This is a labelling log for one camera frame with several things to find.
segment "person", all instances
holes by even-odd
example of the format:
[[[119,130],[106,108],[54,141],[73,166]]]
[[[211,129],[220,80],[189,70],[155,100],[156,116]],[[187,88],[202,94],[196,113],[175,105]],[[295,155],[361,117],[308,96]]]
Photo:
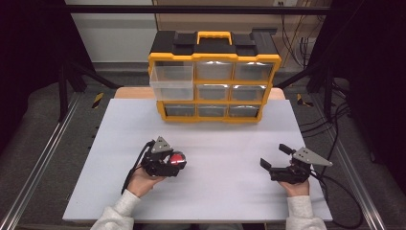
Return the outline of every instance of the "person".
[[[141,197],[147,194],[157,183],[165,178],[162,176],[149,176],[143,168],[134,172],[130,182],[124,190],[123,195],[113,205],[107,206],[101,217],[95,222],[91,230],[115,230],[115,229],[133,229],[134,218],[132,212],[135,206],[141,201]],[[287,193],[287,204],[289,217],[286,219],[286,229],[326,229],[325,223],[321,218],[313,215],[311,201],[309,196],[308,180],[300,184],[289,184],[279,182]],[[183,229],[186,224],[165,225],[165,224],[147,224],[143,230],[158,229],[158,227],[170,229]],[[200,224],[201,230],[242,230],[241,224]]]

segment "red button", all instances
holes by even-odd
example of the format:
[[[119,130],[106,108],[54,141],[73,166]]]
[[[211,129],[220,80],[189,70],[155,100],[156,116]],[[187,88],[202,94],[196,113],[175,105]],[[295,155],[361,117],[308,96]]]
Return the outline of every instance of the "red button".
[[[170,163],[172,165],[177,165],[179,163],[182,163],[185,161],[185,159],[183,158],[183,156],[181,154],[174,154],[171,158],[170,158]]]

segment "white table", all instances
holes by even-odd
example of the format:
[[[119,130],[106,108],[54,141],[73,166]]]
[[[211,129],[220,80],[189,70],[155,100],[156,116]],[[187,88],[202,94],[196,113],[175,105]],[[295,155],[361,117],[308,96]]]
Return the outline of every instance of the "white table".
[[[290,102],[268,101],[258,124],[175,124],[161,120],[155,100],[112,99],[64,220],[95,221],[121,196],[125,177],[144,145],[163,136],[188,161],[177,177],[157,184],[133,217],[138,222],[284,221],[284,189],[259,165],[286,167],[286,144],[305,145]],[[319,183],[310,178],[315,215],[332,220]]]

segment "storage drawer organizer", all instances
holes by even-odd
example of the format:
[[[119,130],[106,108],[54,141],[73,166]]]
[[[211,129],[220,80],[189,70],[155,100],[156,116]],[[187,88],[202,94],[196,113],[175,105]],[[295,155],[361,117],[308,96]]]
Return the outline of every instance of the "storage drawer organizer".
[[[164,121],[257,123],[281,57],[268,32],[160,31],[148,62]]]

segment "hand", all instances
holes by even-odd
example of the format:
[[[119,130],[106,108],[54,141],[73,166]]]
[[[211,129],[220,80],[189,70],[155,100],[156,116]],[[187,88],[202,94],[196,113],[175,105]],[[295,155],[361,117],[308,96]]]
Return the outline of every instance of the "hand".
[[[156,183],[165,178],[163,176],[150,176],[144,168],[141,166],[138,167],[140,168],[132,174],[127,189],[138,198],[141,198],[141,196],[147,194]]]
[[[310,194],[310,184],[308,179],[303,183],[289,184],[287,182],[278,181],[280,185],[286,190],[287,196],[308,196]]]

